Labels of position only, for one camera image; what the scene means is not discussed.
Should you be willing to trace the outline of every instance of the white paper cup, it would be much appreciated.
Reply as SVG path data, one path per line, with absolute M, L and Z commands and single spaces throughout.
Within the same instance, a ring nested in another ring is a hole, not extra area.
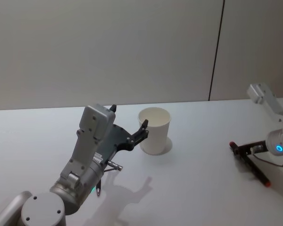
M 143 109 L 138 115 L 140 126 L 145 119 L 149 121 L 147 127 L 149 135 L 147 139 L 141 142 L 141 149 L 148 154 L 160 154 L 166 147 L 166 139 L 171 121 L 170 113 L 159 107 L 149 107 Z

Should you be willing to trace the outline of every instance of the table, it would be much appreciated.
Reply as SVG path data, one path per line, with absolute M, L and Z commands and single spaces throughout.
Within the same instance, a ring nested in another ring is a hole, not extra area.
M 115 124 L 135 132 L 138 112 L 149 106 L 172 116 L 171 151 L 119 152 L 114 161 L 123 171 L 105 174 L 101 197 L 92 193 L 67 225 L 283 225 L 283 169 L 257 162 L 272 182 L 265 188 L 228 145 L 264 140 L 281 127 L 261 106 L 250 100 L 122 105 Z M 0 111 L 0 210 L 23 190 L 49 190 L 72 154 L 82 113 L 82 107 Z

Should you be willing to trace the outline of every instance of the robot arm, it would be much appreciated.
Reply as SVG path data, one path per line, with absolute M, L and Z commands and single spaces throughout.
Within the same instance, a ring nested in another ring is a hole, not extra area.
M 251 84 L 247 93 L 254 103 L 263 105 L 274 120 L 283 123 L 283 108 L 266 84 Z M 270 132 L 266 146 L 272 154 L 283 155 L 283 129 Z
M 19 194 L 0 213 L 0 226 L 65 226 L 65 216 L 79 210 L 105 171 L 121 171 L 123 167 L 112 162 L 115 154 L 133 150 L 149 132 L 147 120 L 132 135 L 113 124 L 116 108 L 85 107 L 73 154 L 50 192 Z

